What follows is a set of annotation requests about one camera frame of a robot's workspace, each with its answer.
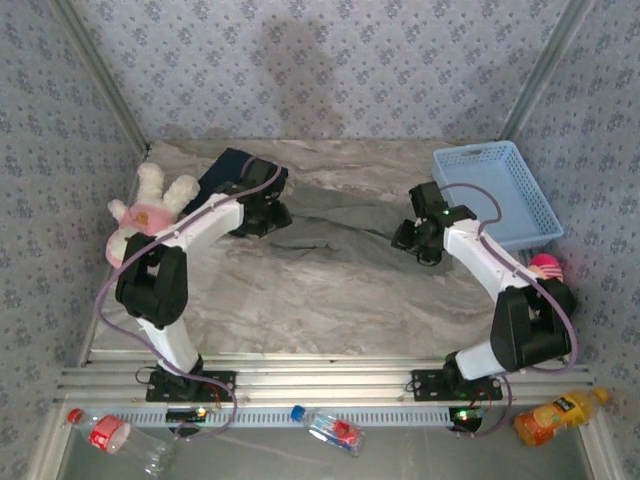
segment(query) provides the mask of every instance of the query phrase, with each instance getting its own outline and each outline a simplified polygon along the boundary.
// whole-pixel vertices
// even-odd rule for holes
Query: plastic bottle
[[[76,408],[67,420],[94,447],[137,463],[147,478],[158,478],[173,460],[172,444],[150,437],[113,415],[98,417]]]
[[[353,457],[362,452],[364,446],[364,432],[351,423],[317,411],[307,412],[300,405],[291,411],[291,418],[302,423],[309,429],[309,433],[334,447],[341,449]]]
[[[518,415],[514,427],[530,447],[538,447],[556,435],[588,422],[607,403],[609,394],[603,388],[576,390],[553,402]]]

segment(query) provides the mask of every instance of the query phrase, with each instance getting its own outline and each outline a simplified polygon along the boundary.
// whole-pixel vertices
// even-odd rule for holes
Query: stuffed animal
[[[140,187],[136,203],[127,208],[120,200],[109,202],[109,211],[119,227],[107,242],[106,256],[111,265],[122,265],[127,241],[137,232],[155,235],[173,225],[180,212],[200,191],[198,181],[182,175],[162,195],[164,174],[159,166],[145,162],[138,167]]]

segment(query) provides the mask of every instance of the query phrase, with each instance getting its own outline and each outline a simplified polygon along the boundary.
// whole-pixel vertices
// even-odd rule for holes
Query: patterned wallpaper
[[[72,0],[147,140],[496,138],[566,0]]]
[[[598,0],[516,142],[566,235],[582,359],[612,387],[618,446],[640,478],[640,5]]]
[[[0,2],[0,479],[76,361],[138,161],[45,1]]]

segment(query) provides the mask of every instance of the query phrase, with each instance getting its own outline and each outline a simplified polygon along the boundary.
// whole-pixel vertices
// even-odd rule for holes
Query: blue plastic basket
[[[564,234],[549,202],[513,142],[493,142],[436,150],[433,179],[439,187],[466,182],[488,190],[500,204],[502,221],[487,232],[505,250],[542,247]],[[478,220],[496,217],[491,201],[470,188],[442,192],[449,205],[467,205]]]

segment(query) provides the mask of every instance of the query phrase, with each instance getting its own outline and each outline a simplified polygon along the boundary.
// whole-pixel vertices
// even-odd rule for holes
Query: water bottle
[[[157,479],[173,460],[173,444],[150,437],[113,415],[95,416],[76,408],[67,420],[91,445],[138,464],[149,479]]]
[[[364,446],[364,432],[351,423],[321,412],[307,412],[300,405],[296,405],[291,411],[291,418],[302,423],[309,433],[318,440],[333,445],[353,457],[362,452]]]

